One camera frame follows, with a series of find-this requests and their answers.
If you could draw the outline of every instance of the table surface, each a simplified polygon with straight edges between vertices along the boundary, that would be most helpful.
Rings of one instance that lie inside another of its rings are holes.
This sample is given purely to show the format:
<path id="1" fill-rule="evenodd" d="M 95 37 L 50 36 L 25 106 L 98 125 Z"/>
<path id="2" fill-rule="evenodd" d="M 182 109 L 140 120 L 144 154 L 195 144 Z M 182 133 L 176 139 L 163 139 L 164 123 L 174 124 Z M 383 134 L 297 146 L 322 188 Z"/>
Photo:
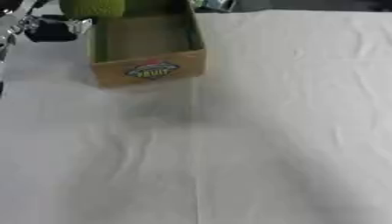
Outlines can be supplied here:
<path id="1" fill-rule="evenodd" d="M 102 90 L 84 40 L 10 56 L 12 224 L 392 221 L 392 15 L 198 15 L 206 75 Z"/>

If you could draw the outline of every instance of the white cloth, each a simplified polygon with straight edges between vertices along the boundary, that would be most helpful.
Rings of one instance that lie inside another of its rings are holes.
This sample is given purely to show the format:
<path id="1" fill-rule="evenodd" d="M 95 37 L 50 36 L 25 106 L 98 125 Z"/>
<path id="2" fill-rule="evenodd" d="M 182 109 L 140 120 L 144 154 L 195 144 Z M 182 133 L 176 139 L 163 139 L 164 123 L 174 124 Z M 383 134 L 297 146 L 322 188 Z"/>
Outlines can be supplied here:
<path id="1" fill-rule="evenodd" d="M 22 40 L 2 224 L 390 224 L 392 15 L 198 15 L 204 77 L 121 90 L 83 40 Z"/>

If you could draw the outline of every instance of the green ball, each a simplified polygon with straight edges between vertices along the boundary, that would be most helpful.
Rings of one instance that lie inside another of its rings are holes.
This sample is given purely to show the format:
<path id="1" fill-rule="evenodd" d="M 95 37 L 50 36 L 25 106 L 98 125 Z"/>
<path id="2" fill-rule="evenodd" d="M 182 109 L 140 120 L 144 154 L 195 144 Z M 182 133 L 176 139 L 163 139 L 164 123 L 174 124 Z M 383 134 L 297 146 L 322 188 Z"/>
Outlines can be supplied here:
<path id="1" fill-rule="evenodd" d="M 119 18 L 125 12 L 125 0 L 60 0 L 68 18 Z"/>

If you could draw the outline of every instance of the open cardboard box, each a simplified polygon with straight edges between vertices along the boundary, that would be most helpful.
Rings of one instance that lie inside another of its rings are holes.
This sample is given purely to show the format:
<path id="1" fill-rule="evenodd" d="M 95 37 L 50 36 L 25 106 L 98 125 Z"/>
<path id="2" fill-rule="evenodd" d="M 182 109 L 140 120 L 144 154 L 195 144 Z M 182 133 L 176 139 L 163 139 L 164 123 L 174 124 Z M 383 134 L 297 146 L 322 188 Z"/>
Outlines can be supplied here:
<path id="1" fill-rule="evenodd" d="M 90 33 L 89 56 L 101 87 L 203 74 L 206 51 L 187 0 L 130 2 L 122 18 L 100 19 Z"/>

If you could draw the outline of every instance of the printed logo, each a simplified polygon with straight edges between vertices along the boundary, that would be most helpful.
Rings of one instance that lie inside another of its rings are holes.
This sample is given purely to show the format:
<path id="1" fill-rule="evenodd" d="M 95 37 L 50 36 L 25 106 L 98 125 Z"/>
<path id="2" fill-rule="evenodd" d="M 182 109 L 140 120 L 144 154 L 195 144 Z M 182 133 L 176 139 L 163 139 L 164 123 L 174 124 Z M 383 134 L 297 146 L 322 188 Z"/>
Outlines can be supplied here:
<path id="1" fill-rule="evenodd" d="M 141 66 L 136 66 L 128 71 L 126 75 L 149 80 L 157 80 L 170 74 L 172 71 L 179 69 L 178 65 L 169 62 L 151 60 Z"/>

